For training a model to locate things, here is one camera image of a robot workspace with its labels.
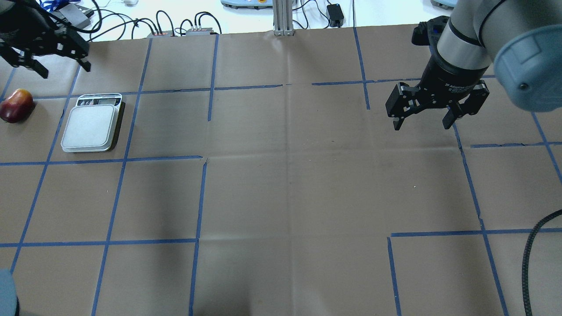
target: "red apple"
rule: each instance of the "red apple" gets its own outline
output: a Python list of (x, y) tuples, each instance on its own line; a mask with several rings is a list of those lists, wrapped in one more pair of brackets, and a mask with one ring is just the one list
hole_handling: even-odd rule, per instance
[(8, 123), (17, 123), (27, 119), (34, 108), (31, 93), (24, 89), (17, 89), (0, 103), (0, 118)]

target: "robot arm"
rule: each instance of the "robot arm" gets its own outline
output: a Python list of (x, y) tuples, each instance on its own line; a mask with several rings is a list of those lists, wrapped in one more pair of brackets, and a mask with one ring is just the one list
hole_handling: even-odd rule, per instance
[(560, 0), (459, 0), (450, 19), (420, 23), (412, 43), (429, 45), (432, 56), (416, 87), (400, 82), (389, 97), (387, 114), (395, 130), (425, 109), (448, 108), (446, 129), (475, 115), (489, 95), (481, 77), (492, 60), (518, 107), (537, 112), (562, 107)]
[(49, 71), (33, 56), (57, 54), (90, 71), (88, 50), (76, 30), (55, 23), (35, 0), (0, 0), (0, 56), (13, 67), (24, 66), (46, 78)]

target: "metal post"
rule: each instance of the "metal post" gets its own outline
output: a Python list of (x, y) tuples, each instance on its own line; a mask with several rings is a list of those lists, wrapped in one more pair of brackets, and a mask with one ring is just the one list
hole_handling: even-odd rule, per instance
[(293, 35), (293, 0), (273, 0), (273, 33)]

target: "power adapter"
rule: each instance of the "power adapter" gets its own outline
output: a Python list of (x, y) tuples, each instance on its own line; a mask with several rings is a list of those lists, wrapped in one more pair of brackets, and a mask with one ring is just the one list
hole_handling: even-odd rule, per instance
[(331, 28), (342, 27), (344, 17), (343, 17), (342, 7), (340, 7), (338, 3), (327, 5), (326, 15), (330, 19)]

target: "white floor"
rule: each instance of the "white floor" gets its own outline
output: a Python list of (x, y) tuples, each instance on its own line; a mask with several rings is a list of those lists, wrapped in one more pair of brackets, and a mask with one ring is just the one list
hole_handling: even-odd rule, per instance
[[(317, 0), (320, 9), (325, 12), (327, 0)], [(174, 27), (184, 19), (193, 21), (193, 16), (200, 11), (208, 11), (216, 16), (221, 23), (223, 33), (250, 33), (261, 32), (273, 29), (273, 9), (263, 10), (245, 9), (238, 10), (224, 7), (220, 0), (139, 0), (134, 7), (126, 6), (122, 0), (98, 0), (100, 7), (124, 13), (132, 18), (148, 17), (154, 21), (158, 10), (166, 11), (174, 22)], [(353, 26), (352, 0), (331, 0), (332, 3), (339, 3), (345, 15), (345, 25)], [(93, 7), (91, 0), (80, 1), (80, 5)], [(355, 0), (356, 26), (370, 25), (396, 25), (396, 24), (417, 24), (420, 21), (427, 21), (439, 15), (450, 15), (451, 10), (436, 8), (431, 5), (430, 0)], [(327, 24), (326, 19), (320, 15), (316, 4), (311, 1), (305, 6), (310, 28), (321, 29)], [(306, 24), (302, 10), (295, 11), (293, 19), (302, 24)], [(103, 21), (102, 31), (107, 30), (119, 23), (118, 17), (109, 17)], [(160, 14), (160, 24), (163, 29), (169, 29), (169, 22), (165, 15)], [(210, 17), (202, 19), (203, 27), (212, 27), (218, 31), (215, 22)], [(117, 28), (101, 37), (98, 40), (114, 40), (123, 31)], [(130, 39), (130, 26), (123, 36), (123, 39)], [(135, 38), (144, 38), (149, 33), (147, 26), (140, 26), (134, 34)]]

